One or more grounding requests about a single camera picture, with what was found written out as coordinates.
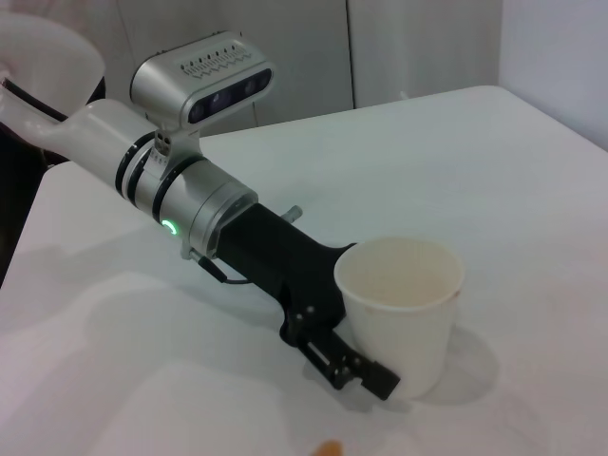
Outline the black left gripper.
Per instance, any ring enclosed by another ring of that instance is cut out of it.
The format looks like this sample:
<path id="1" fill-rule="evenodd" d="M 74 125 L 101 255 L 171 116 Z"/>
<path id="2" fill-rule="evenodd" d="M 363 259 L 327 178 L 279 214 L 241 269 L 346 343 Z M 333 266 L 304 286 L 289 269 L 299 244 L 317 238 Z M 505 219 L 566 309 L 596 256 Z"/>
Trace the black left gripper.
<path id="1" fill-rule="evenodd" d="M 257 203 L 220 230 L 217 257 L 278 302 L 281 339 L 295 345 L 335 390 L 359 379 L 387 400 L 400 377 L 332 330 L 345 316 L 333 271 L 349 248 L 319 243 Z"/>

